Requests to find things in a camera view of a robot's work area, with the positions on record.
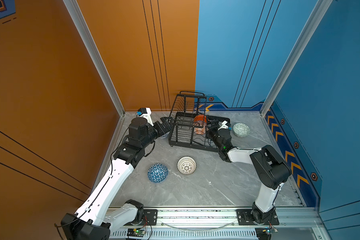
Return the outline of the red patterned bowl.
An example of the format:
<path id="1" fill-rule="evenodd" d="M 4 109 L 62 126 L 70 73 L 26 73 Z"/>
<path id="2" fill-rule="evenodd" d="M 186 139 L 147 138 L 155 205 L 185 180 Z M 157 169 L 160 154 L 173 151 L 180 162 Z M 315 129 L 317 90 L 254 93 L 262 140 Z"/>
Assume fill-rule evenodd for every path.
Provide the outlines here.
<path id="1" fill-rule="evenodd" d="M 204 135 L 206 133 L 206 123 L 194 122 L 194 132 L 197 135 Z"/>

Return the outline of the black wire dish rack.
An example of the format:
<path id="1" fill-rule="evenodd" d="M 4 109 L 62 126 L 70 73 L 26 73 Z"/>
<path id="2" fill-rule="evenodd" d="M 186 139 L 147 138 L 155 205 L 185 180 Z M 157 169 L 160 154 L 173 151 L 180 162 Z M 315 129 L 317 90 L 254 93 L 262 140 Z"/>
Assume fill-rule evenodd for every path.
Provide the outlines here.
<path id="1" fill-rule="evenodd" d="M 203 93 L 181 91 L 176 95 L 169 122 L 170 146 L 217 152 L 213 135 L 220 127 L 231 127 L 231 120 L 207 114 L 207 96 Z"/>

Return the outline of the dark blue geometric bowl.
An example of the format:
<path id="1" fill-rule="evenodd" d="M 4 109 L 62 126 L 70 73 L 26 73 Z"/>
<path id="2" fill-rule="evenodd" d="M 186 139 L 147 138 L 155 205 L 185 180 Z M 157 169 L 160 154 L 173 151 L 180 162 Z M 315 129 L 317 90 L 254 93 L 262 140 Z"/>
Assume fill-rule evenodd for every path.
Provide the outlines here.
<path id="1" fill-rule="evenodd" d="M 148 169 L 148 179 L 155 184 L 162 183 L 168 177 L 169 170 L 164 164 L 154 164 Z"/>

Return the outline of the orange plastic bowl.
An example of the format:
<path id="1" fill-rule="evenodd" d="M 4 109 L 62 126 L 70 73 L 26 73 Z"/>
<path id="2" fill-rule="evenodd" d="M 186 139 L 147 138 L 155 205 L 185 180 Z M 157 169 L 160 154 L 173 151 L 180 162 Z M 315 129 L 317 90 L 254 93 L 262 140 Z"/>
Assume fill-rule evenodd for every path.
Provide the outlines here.
<path id="1" fill-rule="evenodd" d="M 197 115 L 196 117 L 194 117 L 194 122 L 204 122 L 207 123 L 208 122 L 208 118 L 206 115 Z"/>

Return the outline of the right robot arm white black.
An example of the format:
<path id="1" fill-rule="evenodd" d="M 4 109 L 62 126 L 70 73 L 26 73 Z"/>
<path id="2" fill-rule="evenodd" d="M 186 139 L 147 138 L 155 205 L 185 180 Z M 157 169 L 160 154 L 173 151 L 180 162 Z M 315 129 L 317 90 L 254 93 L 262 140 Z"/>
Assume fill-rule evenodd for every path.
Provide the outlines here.
<path id="1" fill-rule="evenodd" d="M 271 145 L 252 149 L 234 146 L 231 124 L 227 118 L 207 116 L 206 128 L 206 137 L 214 142 L 223 161 L 254 166 L 262 184 L 252 205 L 252 221 L 257 225 L 269 223 L 276 215 L 275 201 L 284 183 L 292 175 L 291 168 Z"/>

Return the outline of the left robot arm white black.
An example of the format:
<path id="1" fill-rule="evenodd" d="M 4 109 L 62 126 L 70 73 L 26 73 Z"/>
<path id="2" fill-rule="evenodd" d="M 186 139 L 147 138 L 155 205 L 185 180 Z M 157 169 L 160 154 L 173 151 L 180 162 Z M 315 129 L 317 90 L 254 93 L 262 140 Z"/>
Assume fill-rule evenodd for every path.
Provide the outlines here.
<path id="1" fill-rule="evenodd" d="M 110 214 L 107 211 L 124 181 L 139 161 L 148 156 L 146 147 L 154 146 L 156 139 L 171 130 L 170 118 L 162 117 L 154 123 L 150 123 L 149 119 L 143 116 L 132 119 L 112 153 L 109 169 L 97 187 L 75 213 L 67 213 L 60 225 L 55 226 L 61 239 L 107 240 L 112 230 L 126 224 L 138 225 L 143 221 L 144 205 L 134 200 L 126 201 Z"/>

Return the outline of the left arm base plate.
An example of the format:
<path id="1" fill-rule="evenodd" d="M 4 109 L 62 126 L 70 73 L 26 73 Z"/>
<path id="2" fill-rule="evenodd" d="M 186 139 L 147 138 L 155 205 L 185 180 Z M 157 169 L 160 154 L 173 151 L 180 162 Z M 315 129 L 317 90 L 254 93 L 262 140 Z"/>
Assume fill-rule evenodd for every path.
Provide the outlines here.
<path id="1" fill-rule="evenodd" d="M 156 226 L 158 220 L 158 210 L 157 209 L 144 209 L 144 214 L 141 221 L 138 222 L 130 222 L 124 225 L 126 226 L 143 226 L 146 224 L 146 220 L 148 221 L 148 225 Z"/>

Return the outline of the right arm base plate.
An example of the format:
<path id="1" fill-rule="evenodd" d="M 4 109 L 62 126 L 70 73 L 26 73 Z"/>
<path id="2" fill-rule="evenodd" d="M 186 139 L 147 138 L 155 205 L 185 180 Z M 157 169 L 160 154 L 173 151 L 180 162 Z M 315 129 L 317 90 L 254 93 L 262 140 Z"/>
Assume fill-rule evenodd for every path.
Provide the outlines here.
<path id="1" fill-rule="evenodd" d="M 240 226 L 246 225 L 269 225 L 278 226 L 280 224 L 278 216 L 276 214 L 276 208 L 263 213 L 260 210 L 254 209 L 238 209 L 236 210 L 237 219 Z"/>

